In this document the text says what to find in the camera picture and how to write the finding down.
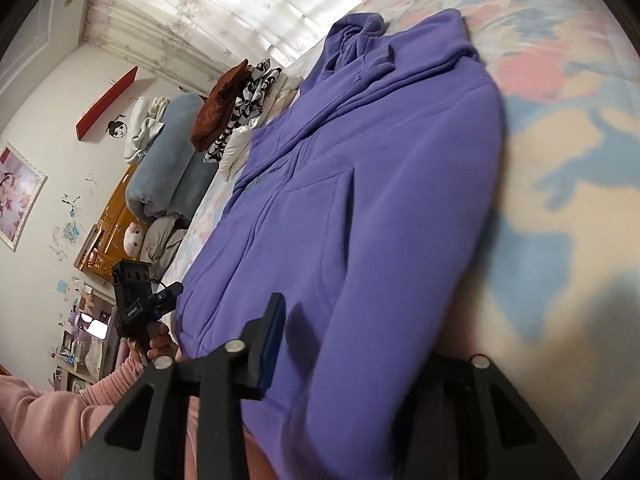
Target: stuffed toy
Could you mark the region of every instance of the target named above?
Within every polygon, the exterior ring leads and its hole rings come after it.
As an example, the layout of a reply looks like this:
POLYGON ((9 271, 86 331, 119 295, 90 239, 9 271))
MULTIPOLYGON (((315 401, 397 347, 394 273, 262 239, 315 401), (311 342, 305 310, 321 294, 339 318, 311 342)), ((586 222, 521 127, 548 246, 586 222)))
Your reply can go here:
POLYGON ((139 257, 144 240, 144 229, 138 224, 131 222, 124 233, 124 251, 132 258, 139 257))

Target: person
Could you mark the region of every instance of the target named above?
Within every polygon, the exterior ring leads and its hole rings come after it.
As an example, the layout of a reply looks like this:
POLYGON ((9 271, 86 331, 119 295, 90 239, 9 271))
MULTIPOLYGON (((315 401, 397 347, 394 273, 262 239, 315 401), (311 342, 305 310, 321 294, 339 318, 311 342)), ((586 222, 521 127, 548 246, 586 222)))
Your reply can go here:
MULTIPOLYGON (((143 367, 137 343, 114 373, 81 394, 40 393, 13 376, 0 377, 0 418, 20 452, 42 480, 62 480, 82 446, 92 437, 113 406, 135 384, 143 367)), ((161 324, 151 340, 149 359, 171 355, 175 348, 169 328, 161 324)), ((176 360, 184 358, 178 350, 176 360)), ((196 433, 199 400, 190 400, 187 420, 185 480, 196 480, 196 433)), ((244 434, 252 480, 276 480, 271 465, 248 433, 244 434)))

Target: hand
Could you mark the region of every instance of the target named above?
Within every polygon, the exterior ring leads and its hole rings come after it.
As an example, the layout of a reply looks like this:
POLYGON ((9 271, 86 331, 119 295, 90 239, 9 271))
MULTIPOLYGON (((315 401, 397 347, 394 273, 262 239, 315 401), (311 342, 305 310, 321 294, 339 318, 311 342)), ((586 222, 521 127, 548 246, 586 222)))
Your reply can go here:
MULTIPOLYGON (((135 339, 130 338, 127 341, 127 344, 129 345, 129 350, 133 358, 136 361, 142 362, 140 360, 140 352, 142 351, 142 349, 140 348, 140 343, 138 343, 135 339)), ((150 346, 151 350, 146 353, 146 356, 151 361, 159 358, 161 355, 174 357, 175 351, 177 350, 177 345, 169 335, 169 327, 164 323, 158 324, 158 335, 150 341, 150 346)))

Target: wooden headboard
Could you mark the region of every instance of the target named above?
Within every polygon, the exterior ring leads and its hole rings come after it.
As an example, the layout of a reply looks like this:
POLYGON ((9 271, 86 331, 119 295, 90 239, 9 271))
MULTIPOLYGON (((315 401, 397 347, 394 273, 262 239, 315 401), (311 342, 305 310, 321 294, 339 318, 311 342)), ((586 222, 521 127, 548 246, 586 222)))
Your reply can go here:
POLYGON ((135 260, 124 250, 124 233, 131 222, 148 227, 129 211, 125 200, 127 184, 136 168, 137 165, 132 165, 122 177, 74 262, 76 269, 90 270, 110 283, 113 283, 111 267, 120 260, 135 260))

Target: black clamp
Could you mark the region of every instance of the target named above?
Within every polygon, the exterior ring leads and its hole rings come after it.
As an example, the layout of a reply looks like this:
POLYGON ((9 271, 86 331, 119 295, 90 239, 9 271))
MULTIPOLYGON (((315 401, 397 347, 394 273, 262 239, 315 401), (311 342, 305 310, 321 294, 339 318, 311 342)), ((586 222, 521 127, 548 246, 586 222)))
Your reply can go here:
POLYGON ((190 396, 200 397, 198 478, 248 480, 241 399, 271 386, 286 318, 281 294, 209 356, 154 360, 84 446, 65 480, 182 480, 190 396))
POLYGON ((146 367, 152 324, 175 310, 176 299, 184 287, 174 283, 153 294, 149 264, 144 262, 122 260, 111 270, 116 295, 116 331, 120 337, 133 338, 140 344, 140 358, 146 367))
POLYGON ((483 355, 433 354, 398 418, 395 480, 580 480, 542 422, 483 355))

